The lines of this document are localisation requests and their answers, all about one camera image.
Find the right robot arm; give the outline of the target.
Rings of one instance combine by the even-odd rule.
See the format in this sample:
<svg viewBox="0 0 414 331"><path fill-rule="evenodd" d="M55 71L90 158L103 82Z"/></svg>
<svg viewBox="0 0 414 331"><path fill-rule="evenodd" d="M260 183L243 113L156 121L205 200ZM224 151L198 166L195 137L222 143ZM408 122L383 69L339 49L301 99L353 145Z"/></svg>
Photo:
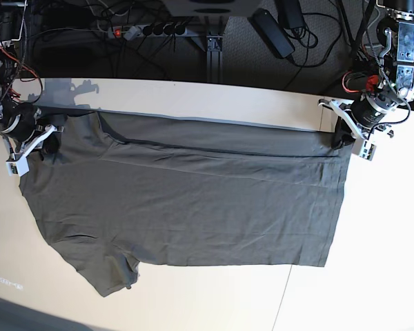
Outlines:
<svg viewBox="0 0 414 331"><path fill-rule="evenodd" d="M23 101L14 82L29 73L43 92L41 78L26 63L29 31L26 23L27 1L0 1L0 135L9 154L17 161L25 152L56 154L60 142L56 133L62 128L51 125L48 115L33 101Z"/></svg>

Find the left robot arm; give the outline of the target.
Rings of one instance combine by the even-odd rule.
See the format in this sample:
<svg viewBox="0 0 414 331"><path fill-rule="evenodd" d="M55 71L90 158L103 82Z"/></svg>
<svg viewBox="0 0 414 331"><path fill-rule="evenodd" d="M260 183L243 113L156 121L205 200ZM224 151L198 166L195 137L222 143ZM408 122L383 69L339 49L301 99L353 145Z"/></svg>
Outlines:
<svg viewBox="0 0 414 331"><path fill-rule="evenodd" d="M340 79L351 103L321 99L336 115L333 149L352 147L371 159L379 134L408 120L414 101L414 1L363 1L362 21L351 45L353 65Z"/></svg>

